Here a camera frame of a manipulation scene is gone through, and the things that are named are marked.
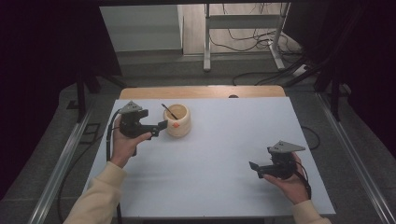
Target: cuff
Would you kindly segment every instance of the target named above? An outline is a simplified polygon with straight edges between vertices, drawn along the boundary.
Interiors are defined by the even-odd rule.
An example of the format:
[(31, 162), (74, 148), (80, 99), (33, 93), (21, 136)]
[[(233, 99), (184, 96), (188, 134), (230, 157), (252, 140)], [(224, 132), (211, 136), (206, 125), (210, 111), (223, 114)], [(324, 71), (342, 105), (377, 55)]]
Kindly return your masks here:
[(125, 176), (126, 172), (124, 170), (111, 161), (108, 161), (105, 170), (103, 170), (96, 178), (113, 187), (119, 188)]
[(294, 205), (292, 207), (292, 213), (297, 224), (310, 223), (312, 221), (322, 219), (311, 200)]

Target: long sleeve shirt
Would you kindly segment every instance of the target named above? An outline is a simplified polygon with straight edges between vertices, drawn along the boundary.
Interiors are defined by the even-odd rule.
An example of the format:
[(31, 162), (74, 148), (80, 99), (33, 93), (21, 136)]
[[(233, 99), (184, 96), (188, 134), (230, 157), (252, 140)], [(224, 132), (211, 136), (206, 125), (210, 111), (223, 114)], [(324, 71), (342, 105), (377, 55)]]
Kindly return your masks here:
[[(110, 223), (120, 201), (120, 186), (125, 176), (124, 170), (109, 161), (105, 170), (90, 181), (64, 223)], [(310, 200), (294, 205), (292, 213), (296, 224), (331, 223), (319, 215)]]

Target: white board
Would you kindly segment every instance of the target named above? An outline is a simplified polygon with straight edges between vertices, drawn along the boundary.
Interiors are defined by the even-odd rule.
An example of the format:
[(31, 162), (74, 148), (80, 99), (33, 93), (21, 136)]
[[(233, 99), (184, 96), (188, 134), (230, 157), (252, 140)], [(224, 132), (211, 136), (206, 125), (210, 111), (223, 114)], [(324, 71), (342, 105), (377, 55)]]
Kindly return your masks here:
[[(116, 101), (112, 114), (128, 102)], [(148, 109), (140, 122), (150, 125), (163, 120), (162, 104), (186, 105), (192, 128), (182, 138), (161, 131), (137, 147), (137, 156), (124, 167), (123, 217), (289, 216), (291, 202), (248, 164), (271, 165), (266, 148), (279, 140), (307, 148), (297, 154), (308, 172), (312, 201), (320, 214), (335, 214), (288, 97), (134, 102)], [(105, 165), (104, 138), (87, 184)]]

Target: black stirring stick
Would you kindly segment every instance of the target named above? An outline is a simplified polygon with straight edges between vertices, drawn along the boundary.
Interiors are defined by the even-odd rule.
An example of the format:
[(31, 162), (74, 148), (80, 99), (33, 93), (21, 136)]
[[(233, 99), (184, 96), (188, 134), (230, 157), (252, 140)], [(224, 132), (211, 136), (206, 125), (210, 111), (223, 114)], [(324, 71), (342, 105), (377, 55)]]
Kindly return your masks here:
[(166, 105), (164, 105), (164, 104), (161, 104), (163, 107), (165, 107), (165, 109), (167, 110), (167, 111), (169, 111), (169, 113), (171, 113), (171, 115), (172, 115), (172, 117), (174, 117), (175, 119), (178, 119), (169, 109), (168, 109), (168, 107), (166, 107)]

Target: white wall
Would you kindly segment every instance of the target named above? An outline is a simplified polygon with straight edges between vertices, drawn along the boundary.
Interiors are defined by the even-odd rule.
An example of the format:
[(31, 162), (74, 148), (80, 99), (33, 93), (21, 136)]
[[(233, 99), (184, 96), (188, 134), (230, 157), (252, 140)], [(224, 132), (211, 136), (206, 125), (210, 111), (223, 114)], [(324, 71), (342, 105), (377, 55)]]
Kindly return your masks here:
[(181, 7), (100, 7), (114, 50), (182, 49)]

